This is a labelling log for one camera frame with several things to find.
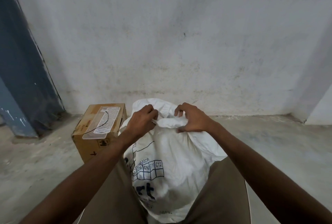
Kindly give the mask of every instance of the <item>floor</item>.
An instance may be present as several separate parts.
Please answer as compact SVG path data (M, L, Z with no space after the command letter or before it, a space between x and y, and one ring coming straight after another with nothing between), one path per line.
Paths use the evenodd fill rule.
M70 138L80 117L38 143L22 144L0 127L0 224L18 223L83 162ZM332 211L332 127L284 116L215 117ZM249 188L253 223L278 223Z

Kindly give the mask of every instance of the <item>hand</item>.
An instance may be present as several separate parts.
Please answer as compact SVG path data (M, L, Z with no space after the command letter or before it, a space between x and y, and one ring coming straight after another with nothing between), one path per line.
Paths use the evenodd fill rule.
M198 109L196 106L183 103L175 109L174 116L183 116L185 112L186 118L188 119L187 125L177 128L177 132L202 132L208 131L209 126L214 124L214 120L208 117L203 111Z
M141 110L132 114L125 130L131 136L131 143L136 142L154 129L155 124L152 122L152 119L158 119L158 110L153 109L151 104L145 105Z

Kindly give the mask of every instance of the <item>leg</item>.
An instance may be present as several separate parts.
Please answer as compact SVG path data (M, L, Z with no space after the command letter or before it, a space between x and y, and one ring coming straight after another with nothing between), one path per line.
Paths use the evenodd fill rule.
M85 208L79 224L147 223L147 211L132 188L131 177L120 159Z
M209 178L183 223L250 223L245 181L230 158L211 165Z

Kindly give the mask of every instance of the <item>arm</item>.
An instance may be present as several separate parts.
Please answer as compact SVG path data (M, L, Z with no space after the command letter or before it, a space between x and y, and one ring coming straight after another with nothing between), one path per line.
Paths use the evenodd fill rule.
M102 186L124 151L154 128L158 111L147 105L135 112L126 130L97 156L61 182L20 223L73 223Z
M332 223L330 211L219 123L188 103L179 105L175 116L182 116L183 112L188 124L178 128L178 132L208 132L281 223Z

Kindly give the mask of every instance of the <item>bag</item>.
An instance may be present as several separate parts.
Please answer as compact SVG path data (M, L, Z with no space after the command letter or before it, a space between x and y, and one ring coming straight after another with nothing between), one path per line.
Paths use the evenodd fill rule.
M227 157L217 142L206 132L176 133L188 120L175 117L176 105L156 99L134 102L132 113L145 105L159 111L156 127L130 146L124 160L142 205L161 223L185 219L215 161ZM123 122L120 133L127 126Z

